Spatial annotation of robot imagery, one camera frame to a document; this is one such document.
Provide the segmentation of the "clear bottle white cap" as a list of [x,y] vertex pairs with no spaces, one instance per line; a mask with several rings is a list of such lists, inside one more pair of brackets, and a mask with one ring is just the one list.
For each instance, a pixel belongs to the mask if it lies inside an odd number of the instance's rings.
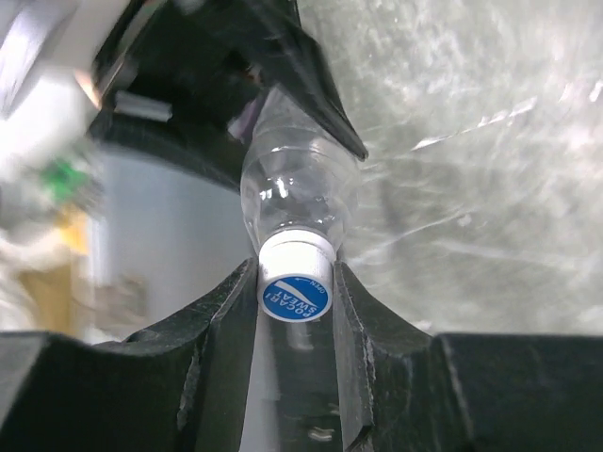
[[285,229],[309,230],[338,250],[358,204],[357,159],[280,88],[253,129],[240,181],[244,223],[259,250]]

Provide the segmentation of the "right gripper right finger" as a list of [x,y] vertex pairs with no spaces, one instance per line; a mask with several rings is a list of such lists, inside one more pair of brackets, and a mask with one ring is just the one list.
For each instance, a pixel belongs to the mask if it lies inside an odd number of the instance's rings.
[[415,328],[334,269],[348,451],[598,451],[602,341]]

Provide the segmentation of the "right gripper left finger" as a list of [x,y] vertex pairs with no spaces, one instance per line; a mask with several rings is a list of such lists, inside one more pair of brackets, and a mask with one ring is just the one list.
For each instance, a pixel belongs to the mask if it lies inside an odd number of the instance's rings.
[[236,451],[257,317],[257,263],[121,342],[1,337],[5,451]]

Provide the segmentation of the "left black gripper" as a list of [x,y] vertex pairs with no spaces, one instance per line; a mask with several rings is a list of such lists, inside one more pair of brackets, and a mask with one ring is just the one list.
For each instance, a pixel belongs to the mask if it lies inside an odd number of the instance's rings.
[[[368,157],[320,45],[296,1],[246,1],[253,57],[352,156]],[[255,100],[257,64],[190,22],[171,1],[132,1],[94,59],[104,106],[93,138],[238,191]]]

